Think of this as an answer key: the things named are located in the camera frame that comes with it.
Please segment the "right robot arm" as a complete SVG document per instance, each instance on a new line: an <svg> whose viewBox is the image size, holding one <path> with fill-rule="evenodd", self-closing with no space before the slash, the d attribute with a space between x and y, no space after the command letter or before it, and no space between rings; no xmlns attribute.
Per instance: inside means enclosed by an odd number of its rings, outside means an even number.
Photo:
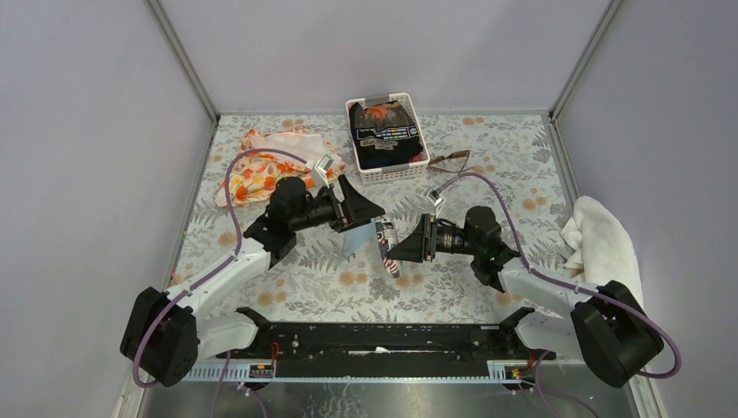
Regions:
<svg viewBox="0 0 738 418"><path fill-rule="evenodd" d="M514 320L499 336L507 357L547 350L583 361L601 381L620 388L664 348L663 337L647 323L625 285L611 280L604 286L580 286L546 276L502 240L501 226L489 207L469 209L463 226L424 214L387 256L422 263L439 253L471 256L470 267L482 285L519 294L555 314L532 311Z"/></svg>

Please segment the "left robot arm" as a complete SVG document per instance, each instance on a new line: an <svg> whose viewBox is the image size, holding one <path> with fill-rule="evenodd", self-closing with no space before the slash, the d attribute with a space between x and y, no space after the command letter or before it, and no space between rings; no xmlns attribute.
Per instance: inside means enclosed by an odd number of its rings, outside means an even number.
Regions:
<svg viewBox="0 0 738 418"><path fill-rule="evenodd" d="M296 245L297 234L327 225L343 233L370 223L385 210L359 193L344 175L338 183L311 195L297 177L279 180L265 212L241 234L234 253L211 266L208 273L159 291L141 292L126 325L120 353L135 370L170 387L203 359L241 350L258 358L270 346L270 335L246 314L210 318L210 312L247 281L276 266Z"/></svg>

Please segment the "light blue cleaning cloth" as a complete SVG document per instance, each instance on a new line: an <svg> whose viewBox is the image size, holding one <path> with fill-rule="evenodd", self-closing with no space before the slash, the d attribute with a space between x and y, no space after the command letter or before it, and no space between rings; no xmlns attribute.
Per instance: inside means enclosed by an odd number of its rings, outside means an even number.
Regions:
<svg viewBox="0 0 738 418"><path fill-rule="evenodd" d="M343 254L350 257L375 238L375 223L372 220L368 224L353 228L343 233L343 237Z"/></svg>

